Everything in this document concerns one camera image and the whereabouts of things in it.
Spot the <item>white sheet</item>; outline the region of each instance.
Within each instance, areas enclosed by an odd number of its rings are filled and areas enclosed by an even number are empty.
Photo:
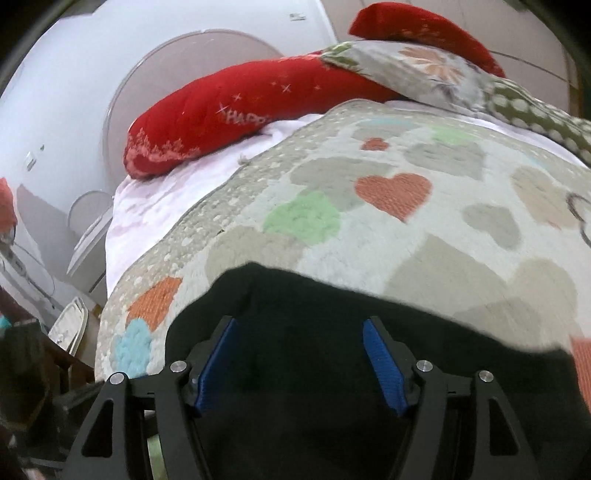
[[[475,119],[401,100],[387,102],[387,105],[452,116],[543,148],[574,165],[584,166],[577,157],[552,140],[503,124],[491,116],[483,115],[486,119]],[[113,222],[106,237],[108,295],[111,295],[123,273],[162,240],[187,210],[232,176],[241,160],[250,160],[320,117],[322,115],[310,114],[298,120],[273,122],[264,127],[260,135],[207,155],[197,162],[183,164],[165,177],[150,181],[127,177],[115,193]]]

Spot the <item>polka dot fabric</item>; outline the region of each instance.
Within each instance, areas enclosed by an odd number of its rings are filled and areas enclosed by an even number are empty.
[[[591,122],[534,98],[515,82],[493,77],[485,88],[488,113],[516,127],[544,135],[591,167]]]

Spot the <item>heart-patterned blanket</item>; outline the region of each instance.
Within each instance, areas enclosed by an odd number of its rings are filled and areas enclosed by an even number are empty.
[[[96,376],[158,372],[177,314],[248,261],[523,349],[591,336],[591,173],[493,130],[354,100],[254,158],[119,282]]]

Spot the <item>black mount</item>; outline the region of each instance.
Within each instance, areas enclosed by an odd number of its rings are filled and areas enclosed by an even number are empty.
[[[159,374],[105,382],[74,441],[63,480],[152,480],[145,410],[155,410],[169,480],[211,480],[197,428],[200,381],[216,347],[236,320],[224,317],[186,361]],[[441,372],[378,331],[404,379],[413,428],[389,476],[392,480],[535,480],[537,466],[519,421],[490,372],[472,378]]]

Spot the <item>metal screw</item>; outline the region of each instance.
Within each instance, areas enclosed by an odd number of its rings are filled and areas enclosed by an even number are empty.
[[[111,382],[113,385],[119,385],[123,380],[125,380],[125,375],[121,372],[117,372],[111,375],[109,382]]]
[[[433,370],[433,364],[429,360],[419,360],[417,362],[417,368],[421,372],[430,372]]]
[[[491,383],[495,379],[495,376],[488,370],[480,370],[480,372],[478,372],[478,376],[483,382],[486,383]]]
[[[187,363],[182,360],[177,360],[170,364],[170,369],[176,374],[182,372],[185,368],[187,368]]]

